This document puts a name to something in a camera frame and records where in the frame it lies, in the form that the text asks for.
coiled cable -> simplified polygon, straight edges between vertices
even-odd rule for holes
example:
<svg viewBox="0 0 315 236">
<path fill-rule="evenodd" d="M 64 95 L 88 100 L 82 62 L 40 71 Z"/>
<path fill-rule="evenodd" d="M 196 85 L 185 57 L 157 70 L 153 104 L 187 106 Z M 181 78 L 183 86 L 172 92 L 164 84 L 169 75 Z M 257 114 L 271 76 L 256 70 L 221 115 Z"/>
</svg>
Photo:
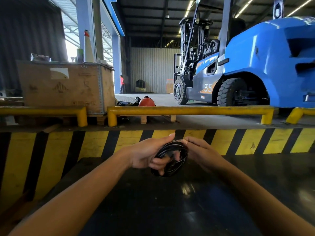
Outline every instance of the coiled cable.
<svg viewBox="0 0 315 236">
<path fill-rule="evenodd" d="M 179 151 L 179 161 L 176 161 L 174 158 L 173 152 L 175 151 Z M 173 176 L 181 169 L 187 159 L 187 149 L 184 144 L 179 141 L 173 141 L 165 144 L 155 157 L 163 158 L 166 154 L 171 158 L 171 161 L 166 164 L 164 168 L 164 175 L 160 176 L 158 170 L 151 169 L 153 175 L 159 177 Z"/>
</svg>

forklift tire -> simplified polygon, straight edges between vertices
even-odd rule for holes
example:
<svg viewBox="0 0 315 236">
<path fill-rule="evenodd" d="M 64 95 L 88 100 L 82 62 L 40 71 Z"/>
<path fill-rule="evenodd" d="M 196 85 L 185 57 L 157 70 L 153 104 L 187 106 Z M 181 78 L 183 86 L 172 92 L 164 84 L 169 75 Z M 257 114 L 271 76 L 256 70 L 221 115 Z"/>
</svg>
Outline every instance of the forklift tire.
<svg viewBox="0 0 315 236">
<path fill-rule="evenodd" d="M 234 93 L 237 90 L 247 90 L 247 84 L 242 78 L 232 78 L 225 80 L 218 92 L 218 106 L 237 106 L 234 101 Z"/>
<path fill-rule="evenodd" d="M 185 97 L 185 84 L 182 78 L 176 79 L 174 83 L 174 99 L 175 103 L 184 105 L 188 102 Z"/>
</svg>

person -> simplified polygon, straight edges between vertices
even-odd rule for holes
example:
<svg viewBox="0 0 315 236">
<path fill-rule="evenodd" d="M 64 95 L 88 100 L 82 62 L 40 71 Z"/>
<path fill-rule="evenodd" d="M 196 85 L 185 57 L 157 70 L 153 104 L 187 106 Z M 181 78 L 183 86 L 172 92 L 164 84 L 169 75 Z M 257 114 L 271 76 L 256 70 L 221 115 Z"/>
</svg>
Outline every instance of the person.
<svg viewBox="0 0 315 236">
<path fill-rule="evenodd" d="M 120 94 L 124 93 L 124 87 L 125 87 L 124 78 L 123 75 L 120 75 Z"/>
<path fill-rule="evenodd" d="M 115 152 L 101 165 L 58 194 L 27 219 L 18 224 L 9 236 L 77 235 L 98 205 L 130 168 L 151 167 L 164 174 L 168 156 L 154 158 L 159 149 L 171 142 L 175 133 L 160 139 L 149 138 Z M 188 157 L 207 172 L 220 176 L 231 186 L 263 235 L 315 235 L 315 228 L 284 206 L 263 187 L 226 161 L 204 140 L 186 137 L 182 143 Z"/>
</svg>

red hard hat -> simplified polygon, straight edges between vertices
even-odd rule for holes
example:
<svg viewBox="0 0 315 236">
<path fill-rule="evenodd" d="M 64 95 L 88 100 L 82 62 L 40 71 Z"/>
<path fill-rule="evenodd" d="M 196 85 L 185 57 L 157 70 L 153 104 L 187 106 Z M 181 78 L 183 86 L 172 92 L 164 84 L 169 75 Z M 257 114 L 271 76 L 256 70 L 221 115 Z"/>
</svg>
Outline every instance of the red hard hat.
<svg viewBox="0 0 315 236">
<path fill-rule="evenodd" d="M 148 96 L 145 96 L 139 102 L 139 107 L 154 107 L 154 106 L 155 106 L 154 101 L 151 98 L 149 98 Z"/>
</svg>

dark pants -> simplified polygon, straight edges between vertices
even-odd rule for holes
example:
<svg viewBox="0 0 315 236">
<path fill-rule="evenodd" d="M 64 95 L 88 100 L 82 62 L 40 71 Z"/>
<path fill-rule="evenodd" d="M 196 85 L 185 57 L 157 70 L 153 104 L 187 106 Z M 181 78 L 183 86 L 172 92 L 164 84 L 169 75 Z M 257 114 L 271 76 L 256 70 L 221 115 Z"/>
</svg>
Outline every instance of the dark pants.
<svg viewBox="0 0 315 236">
<path fill-rule="evenodd" d="M 120 93 L 121 93 L 121 94 L 125 93 L 124 87 L 125 87 L 124 84 L 122 84 L 122 85 L 120 86 Z"/>
</svg>

